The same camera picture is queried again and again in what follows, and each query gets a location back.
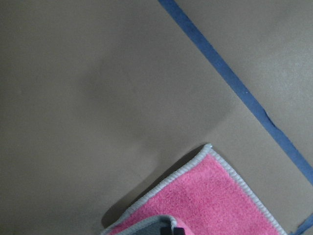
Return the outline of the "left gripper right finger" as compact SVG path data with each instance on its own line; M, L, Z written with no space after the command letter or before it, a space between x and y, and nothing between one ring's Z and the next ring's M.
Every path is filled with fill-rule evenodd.
M174 228L174 235L185 235L184 228L175 227Z

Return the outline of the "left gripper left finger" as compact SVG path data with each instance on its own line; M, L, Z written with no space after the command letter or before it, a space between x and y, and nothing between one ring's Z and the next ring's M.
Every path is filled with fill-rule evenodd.
M171 226L163 226L160 228L159 230L159 234L160 235L172 235L173 234L173 230Z

